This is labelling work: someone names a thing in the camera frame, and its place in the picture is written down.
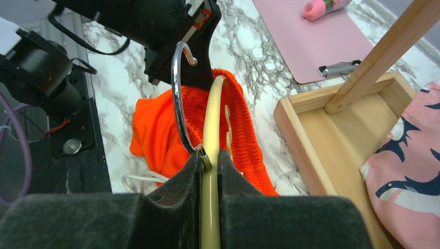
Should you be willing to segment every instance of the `metal hook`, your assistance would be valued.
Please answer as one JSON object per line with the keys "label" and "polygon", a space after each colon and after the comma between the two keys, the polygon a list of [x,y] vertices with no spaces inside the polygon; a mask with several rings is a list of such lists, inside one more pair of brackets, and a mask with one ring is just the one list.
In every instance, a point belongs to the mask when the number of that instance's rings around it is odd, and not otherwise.
{"label": "metal hook", "polygon": [[182,52],[185,54],[186,60],[188,61],[189,65],[197,65],[197,59],[193,57],[193,54],[191,53],[188,45],[183,41],[178,42],[176,44],[176,50],[173,55],[173,61],[171,63],[171,89],[173,93],[174,114],[177,120],[177,129],[179,131],[180,139],[182,140],[182,144],[185,147],[186,151],[190,154],[195,154],[200,151],[202,156],[204,156],[206,155],[206,152],[204,151],[203,146],[201,144],[198,144],[196,145],[196,147],[193,147],[191,141],[189,140],[188,130],[186,129],[180,79]]}

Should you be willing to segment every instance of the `marble countertop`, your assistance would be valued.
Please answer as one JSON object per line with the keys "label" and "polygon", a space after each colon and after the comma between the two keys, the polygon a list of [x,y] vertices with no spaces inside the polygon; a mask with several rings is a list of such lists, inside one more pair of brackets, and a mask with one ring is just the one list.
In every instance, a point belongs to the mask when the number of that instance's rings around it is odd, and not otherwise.
{"label": "marble countertop", "polygon": [[[268,175],[281,195],[308,195],[307,188],[273,118],[277,101],[285,96],[339,84],[341,78],[296,84],[252,0],[218,1],[223,17],[212,37],[210,58],[213,68],[232,72],[243,87],[257,141],[263,151]],[[362,0],[353,0],[347,12],[370,42],[375,45],[390,24]],[[86,40],[102,51],[114,51],[124,41],[95,22],[84,24]],[[140,98],[155,98],[170,86],[153,86],[144,72],[144,50],[139,44],[117,56],[88,51],[106,161],[113,192],[126,192],[121,177],[148,169],[143,158],[132,155],[132,114]],[[412,47],[392,68],[411,86],[440,78],[440,68],[419,48]],[[156,188],[147,185],[144,192]]]}

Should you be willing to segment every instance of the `wooden tray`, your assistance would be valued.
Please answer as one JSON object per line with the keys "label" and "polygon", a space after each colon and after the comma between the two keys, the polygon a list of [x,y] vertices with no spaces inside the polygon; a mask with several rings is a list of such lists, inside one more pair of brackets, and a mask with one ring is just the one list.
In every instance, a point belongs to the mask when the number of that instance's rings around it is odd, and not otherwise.
{"label": "wooden tray", "polygon": [[400,248],[377,219],[359,171],[385,140],[415,92],[397,72],[384,74],[348,110],[324,106],[342,86],[281,99],[275,120],[311,195],[340,195],[361,211],[375,248]]}

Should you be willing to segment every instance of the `pink marker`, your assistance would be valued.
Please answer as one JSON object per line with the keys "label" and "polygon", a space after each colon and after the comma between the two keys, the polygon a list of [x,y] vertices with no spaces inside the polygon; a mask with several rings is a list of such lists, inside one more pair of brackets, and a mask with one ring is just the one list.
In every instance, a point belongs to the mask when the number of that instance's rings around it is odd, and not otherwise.
{"label": "pink marker", "polygon": [[323,15],[348,5],[352,0],[313,0],[302,9],[302,17],[314,21]]}

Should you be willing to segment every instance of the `orange garment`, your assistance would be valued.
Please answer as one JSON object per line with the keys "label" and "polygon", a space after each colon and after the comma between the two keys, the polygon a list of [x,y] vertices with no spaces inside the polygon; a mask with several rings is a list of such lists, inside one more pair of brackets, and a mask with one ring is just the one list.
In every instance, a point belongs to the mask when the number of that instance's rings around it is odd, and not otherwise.
{"label": "orange garment", "polygon": [[[239,172],[259,191],[278,195],[272,186],[263,154],[258,147],[243,90],[234,75],[226,70],[213,70],[214,77],[224,75],[229,91],[223,88],[220,113],[220,149],[227,149],[225,104],[230,108],[233,162]],[[182,102],[189,138],[193,146],[203,143],[203,126],[209,92],[182,87]],[[140,99],[133,114],[133,137],[130,151],[145,157],[150,170],[172,177],[186,163],[189,153],[180,139],[172,92],[168,90],[155,99]]]}

